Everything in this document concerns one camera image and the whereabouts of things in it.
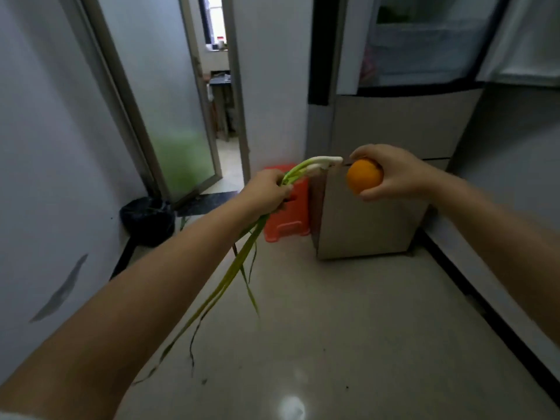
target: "person's right hand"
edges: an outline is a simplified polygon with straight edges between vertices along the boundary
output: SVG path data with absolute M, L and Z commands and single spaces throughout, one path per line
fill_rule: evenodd
M 368 144 L 350 155 L 356 161 L 369 158 L 383 168 L 383 182 L 360 193 L 363 200 L 385 197 L 429 197 L 430 190 L 445 173 L 421 161 L 412 153 L 388 144 Z

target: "orange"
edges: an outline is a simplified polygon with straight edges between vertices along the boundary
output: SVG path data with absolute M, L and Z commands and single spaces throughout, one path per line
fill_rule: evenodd
M 358 159 L 348 169 L 346 182 L 355 194 L 377 187 L 383 181 L 383 169 L 371 159 Z

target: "refrigerator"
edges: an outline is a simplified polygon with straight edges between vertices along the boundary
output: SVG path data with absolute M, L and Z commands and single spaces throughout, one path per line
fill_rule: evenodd
M 557 23 L 542 17 L 556 14 L 557 4 L 314 0 L 306 155 L 348 161 L 358 146 L 387 143 L 446 169 L 485 84 L 515 79 L 511 70 L 520 64 L 523 39 L 531 49 L 535 41 L 542 47 L 524 57 L 530 67 L 517 74 L 517 83 L 557 85 L 559 63 L 543 62 L 542 54 L 560 54 L 553 43 L 558 26 L 539 25 Z M 364 203 L 348 189 L 347 169 L 310 182 L 318 258 L 406 252 L 428 202 Z

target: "white wall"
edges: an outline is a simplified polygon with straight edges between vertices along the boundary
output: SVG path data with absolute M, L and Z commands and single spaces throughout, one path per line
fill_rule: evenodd
M 202 72 L 205 74 L 213 70 L 229 70 L 230 63 L 227 51 L 208 51 L 206 41 L 204 40 L 204 29 L 202 27 L 202 17 L 200 16 L 200 7 L 198 0 L 189 0 L 190 12 L 192 14 L 194 32 L 197 37 L 197 48 L 200 56 L 200 64 Z
M 251 172 L 304 158 L 313 0 L 233 0 Z
M 108 281 L 119 208 L 145 194 L 71 1 L 0 0 L 0 382 Z M 29 323 L 84 254 L 66 302 Z
M 453 173 L 495 201 L 560 232 L 560 92 L 492 85 L 452 161 Z M 525 315 L 455 227 L 442 217 L 430 237 L 516 334 L 560 379 L 560 351 Z

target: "freezer drawer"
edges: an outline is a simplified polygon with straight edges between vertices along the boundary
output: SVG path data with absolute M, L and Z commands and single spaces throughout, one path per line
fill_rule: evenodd
M 445 169 L 448 162 L 430 161 L 440 169 Z M 317 257 L 335 259 L 406 251 L 428 203 L 407 199 L 365 203 L 346 185 L 347 170 L 345 167 L 328 172 L 323 182 L 322 210 L 311 209 Z M 311 184 L 312 194 L 322 193 Z
M 347 157 L 363 144 L 386 143 L 422 159 L 451 157 L 481 94 L 337 96 L 330 153 Z

